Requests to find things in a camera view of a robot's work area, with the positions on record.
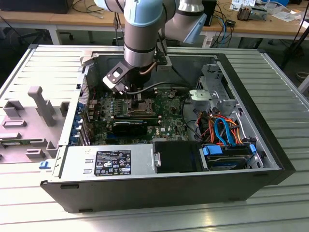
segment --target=black cable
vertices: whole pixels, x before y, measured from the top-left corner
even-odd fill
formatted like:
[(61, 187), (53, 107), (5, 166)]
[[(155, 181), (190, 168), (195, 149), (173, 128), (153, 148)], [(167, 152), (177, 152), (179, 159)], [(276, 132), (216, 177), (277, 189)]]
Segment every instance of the black cable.
[(281, 42), (284, 46), (289, 47), (288, 45), (286, 45), (286, 42), (285, 42), (284, 40), (280, 40), (280, 42)]
[[(119, 25), (121, 26), (121, 21), (120, 21), (120, 17), (119, 17), (119, 14), (118, 14), (118, 13), (117, 13), (117, 19), (118, 19)], [(121, 33), (122, 33), (122, 37), (123, 37), (123, 39), (124, 39), (124, 41), (125, 41), (125, 34), (124, 34), (124, 32), (123, 32), (122, 29), (121, 29)]]
[(27, 40), (25, 40), (25, 38), (23, 38), (18, 32), (17, 30), (15, 30), (1, 15), (0, 15), (0, 18), (11, 28), (15, 31), (15, 33), (21, 38), (23, 39), (23, 41), (29, 46), (30, 44), (28, 43)]
[(191, 127), (189, 127), (188, 123), (184, 120), (183, 109), (184, 109), (184, 104), (185, 104), (185, 100), (186, 100), (186, 99), (187, 99), (187, 97), (184, 98), (183, 104), (182, 104), (182, 108), (181, 108), (182, 120), (183, 120), (184, 124), (187, 126), (187, 128), (188, 128), (190, 131), (192, 131), (200, 140), (202, 140), (201, 136), (200, 136), (197, 132), (195, 132), (194, 129), (192, 129)]
[(136, 91), (136, 92), (126, 92), (126, 94), (128, 95), (135, 95), (135, 94), (139, 94), (139, 93), (142, 93), (142, 92), (145, 92), (153, 87), (156, 87), (156, 86), (159, 86), (159, 85), (164, 85), (164, 84), (171, 84), (171, 85), (176, 85), (176, 86), (182, 86), (182, 87), (185, 87), (185, 88), (190, 88), (190, 86), (188, 85), (184, 85), (184, 84), (180, 84), (180, 83), (174, 83), (174, 82), (168, 82), (168, 81), (163, 81), (163, 82), (158, 82), (158, 83), (155, 83), (151, 86), (148, 86), (147, 88), (144, 88), (142, 90), (139, 90), (139, 91)]
[(299, 34), (299, 32), (300, 32), (300, 29), (301, 29), (301, 28), (302, 28), (302, 26), (303, 26), (303, 23), (304, 23), (304, 21), (305, 21), (306, 15), (307, 15), (307, 10), (308, 10), (308, 7), (309, 7), (309, 1), (308, 1), (308, 4), (307, 4), (307, 7), (306, 7), (306, 10), (305, 10), (304, 18), (303, 18), (303, 20), (302, 20), (302, 22), (301, 22), (301, 24), (300, 24), (300, 27), (299, 27), (299, 29), (298, 29), (298, 32), (297, 32), (297, 34), (296, 34), (295, 38), (293, 39), (293, 42), (292, 42), (291, 46), (293, 46), (293, 43), (295, 42), (296, 38), (298, 37), (298, 34)]
[(93, 13), (93, 12), (99, 12), (99, 11), (102, 11), (102, 10), (103, 10), (103, 9), (101, 9), (101, 10), (96, 10), (96, 11), (80, 11), (80, 10), (77, 10), (77, 9), (75, 8), (75, 5), (76, 5), (77, 3), (79, 3), (79, 2), (81, 2), (81, 1), (85, 1), (85, 0), (78, 0), (77, 2), (75, 2), (75, 3), (72, 5), (73, 10), (75, 10), (75, 11), (77, 11), (77, 12), (81, 12), (81, 13)]
[(158, 32), (158, 36), (159, 36), (159, 41), (160, 41), (160, 43), (161, 43), (161, 46), (162, 46), (162, 49), (163, 49), (163, 53), (164, 53), (164, 55), (168, 55), (168, 53), (166, 52), (166, 50), (165, 50), (165, 47), (164, 47), (164, 44), (163, 44), (163, 42), (162, 42), (162, 38), (161, 38), (161, 35), (160, 35), (160, 33)]
[(119, 1), (118, 0), (116, 0), (116, 3), (117, 3), (117, 5), (118, 5), (118, 7), (120, 8), (120, 10), (122, 11), (122, 13), (124, 12), (124, 9), (122, 8), (122, 6), (120, 5), (120, 3), (119, 3)]
[(118, 29), (118, 20), (117, 20), (117, 14), (114, 13), (114, 21), (116, 22), (116, 27), (115, 27), (115, 36), (116, 36), (116, 43), (117, 43), (117, 46), (119, 46), (119, 42), (118, 42), (118, 36), (117, 36), (117, 29)]

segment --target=aluminum extrusion table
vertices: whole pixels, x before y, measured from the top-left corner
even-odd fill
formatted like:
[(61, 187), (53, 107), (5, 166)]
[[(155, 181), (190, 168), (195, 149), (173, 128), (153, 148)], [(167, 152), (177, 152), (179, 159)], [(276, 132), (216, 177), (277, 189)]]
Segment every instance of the aluminum extrusion table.
[[(52, 105), (70, 101), (83, 51), (119, 47), (39, 45), (26, 51), (0, 90), (0, 107), (17, 96), (33, 106), (29, 85), (41, 85)], [(169, 48), (169, 53), (200, 48)], [(267, 54), (220, 49), (229, 59), (296, 173), (245, 202), (70, 214), (40, 188), (38, 163), (0, 165), (0, 230), (55, 231), (306, 231), (309, 226), (309, 103)]]

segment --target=wooden desk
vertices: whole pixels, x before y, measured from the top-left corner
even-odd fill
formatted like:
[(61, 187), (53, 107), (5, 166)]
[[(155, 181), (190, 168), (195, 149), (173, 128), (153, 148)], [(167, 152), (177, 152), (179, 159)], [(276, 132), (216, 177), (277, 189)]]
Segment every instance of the wooden desk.
[[(233, 37), (251, 37), (251, 38), (269, 38), (269, 39), (293, 39), (299, 28), (299, 21), (284, 22), (270, 15), (267, 21), (238, 21), (237, 12), (229, 11), (231, 0), (218, 0), (223, 14), (228, 19), (236, 21)], [(290, 8), (306, 7), (307, 1), (303, 1), (300, 5), (288, 5)], [(86, 0), (86, 4), (93, 4), (93, 0)], [(76, 5), (76, 8), (85, 11), (83, 2)], [(54, 44), (61, 44), (58, 30), (87, 30), (87, 31), (114, 31), (113, 18), (114, 13), (103, 11), (102, 19), (87, 13), (77, 12), (73, 9), (67, 14), (50, 14), (50, 13), (28, 13), (28, 12), (2, 12), (0, 15), (6, 19), (13, 27), (16, 28), (36, 28), (47, 29), (50, 31)], [(120, 14), (122, 25), (124, 26), (123, 15)], [(7, 27), (0, 20), (0, 28)], [(202, 35), (205, 35), (203, 47), (209, 46), (213, 36), (218, 35), (222, 27), (217, 19), (213, 19), (210, 27), (204, 27)]]

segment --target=power cable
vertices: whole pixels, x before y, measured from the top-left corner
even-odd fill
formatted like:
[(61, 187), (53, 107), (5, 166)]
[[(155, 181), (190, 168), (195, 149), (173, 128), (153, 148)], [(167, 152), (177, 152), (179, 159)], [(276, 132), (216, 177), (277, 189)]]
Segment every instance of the power cable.
[(13, 31), (15, 31), (15, 33), (20, 37), (20, 38), (22, 38), (22, 40), (29, 46), (30, 44), (28, 43), (28, 41), (27, 40), (25, 40), (25, 38), (23, 38), (19, 33), (18, 33), (18, 31), (17, 30), (15, 30), (1, 15), (0, 15), (0, 18), (11, 28), (11, 29), (13, 29)]

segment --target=power supply label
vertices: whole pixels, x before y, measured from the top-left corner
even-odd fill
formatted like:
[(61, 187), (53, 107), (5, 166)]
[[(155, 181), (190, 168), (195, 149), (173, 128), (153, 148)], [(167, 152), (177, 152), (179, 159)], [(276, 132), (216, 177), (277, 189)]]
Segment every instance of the power supply label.
[(131, 151), (98, 151), (95, 175), (130, 175)]

